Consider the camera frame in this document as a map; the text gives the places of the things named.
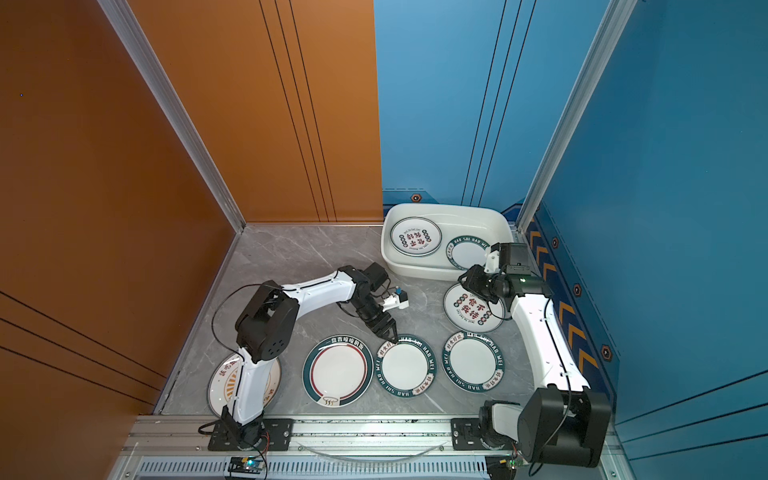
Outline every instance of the robotic arm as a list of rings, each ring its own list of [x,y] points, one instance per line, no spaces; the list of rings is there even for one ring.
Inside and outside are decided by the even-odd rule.
[[[459,277],[468,291],[504,302],[520,327],[536,390],[525,407],[488,401],[480,409],[482,441],[492,449],[513,445],[533,463],[595,467],[611,419],[607,396],[593,392],[574,364],[551,305],[551,290],[528,266],[512,263],[512,243],[497,243],[485,265]]]
[[[343,266],[304,283],[278,285],[265,282],[235,322],[237,352],[243,357],[235,394],[224,406],[221,420],[242,449],[250,449],[263,434],[263,402],[275,358],[290,342],[296,319],[322,306],[349,302],[360,319],[379,338],[397,343],[397,325],[387,313],[408,306],[408,294],[396,293],[376,302],[377,291],[389,276],[377,263],[364,271]]]

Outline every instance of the gray marble surface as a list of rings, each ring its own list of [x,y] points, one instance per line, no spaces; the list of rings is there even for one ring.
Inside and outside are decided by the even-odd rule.
[[[209,414],[208,382],[218,365],[230,353],[214,340],[210,332],[210,316],[219,302],[247,283],[275,280],[298,283],[311,280],[344,265],[364,269],[371,262],[386,266],[379,242],[381,227],[274,227],[249,225],[228,264],[214,295],[211,311],[196,335],[190,339],[189,354],[181,367],[162,413],[166,415]],[[389,272],[392,285],[402,287],[409,295],[410,307],[392,310],[400,333],[411,333],[424,339],[440,357],[445,341],[458,328],[442,307],[442,298],[452,282],[399,277]],[[234,322],[253,295],[256,287],[248,287],[230,298],[215,319],[219,338],[236,348]],[[302,368],[310,350],[321,340],[334,335],[352,335],[376,354],[383,341],[362,323],[326,306],[301,317],[296,322],[288,348],[280,356],[283,377],[267,414],[399,414],[440,413],[477,415],[486,399],[501,399],[525,404],[533,392],[533,375],[525,346],[517,325],[503,322],[488,334],[501,348],[506,371],[501,383],[487,393],[471,393],[454,385],[442,363],[434,383],[420,396],[411,399],[395,397],[374,378],[368,390],[355,402],[336,409],[320,406],[304,391]]]

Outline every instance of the white plate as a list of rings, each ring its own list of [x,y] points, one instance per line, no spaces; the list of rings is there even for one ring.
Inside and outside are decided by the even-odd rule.
[[[237,376],[240,374],[240,366],[243,364],[243,359],[237,353],[233,353],[226,360],[224,360],[219,368],[216,369],[213,376],[210,377],[210,383],[208,385],[208,406],[214,411],[216,416],[221,416],[221,410],[227,404],[232,395],[235,393],[235,385],[237,384]],[[280,386],[280,377],[282,376],[282,369],[280,368],[280,361],[275,359],[270,370],[270,376],[266,381],[266,390],[264,391],[264,406],[272,402],[277,393],[277,388]]]
[[[485,265],[485,249],[490,247],[482,238],[462,235],[448,242],[445,255],[451,265],[459,270],[469,270],[474,265]]]
[[[504,357],[493,340],[480,333],[457,332],[442,349],[445,373],[467,392],[487,392],[504,375]]]
[[[394,396],[421,395],[435,380],[437,362],[427,342],[415,335],[399,335],[397,344],[384,342],[376,352],[376,379]]]
[[[473,333],[491,332],[507,317],[507,309],[501,300],[492,303],[489,308],[488,302],[468,292],[460,283],[445,292],[442,306],[454,325]]]
[[[409,217],[395,223],[389,232],[395,248],[409,257],[426,257],[437,251],[442,240],[440,227],[421,217]]]
[[[318,343],[304,362],[304,389],[322,406],[348,405],[365,393],[373,377],[373,358],[365,343],[348,335]]]

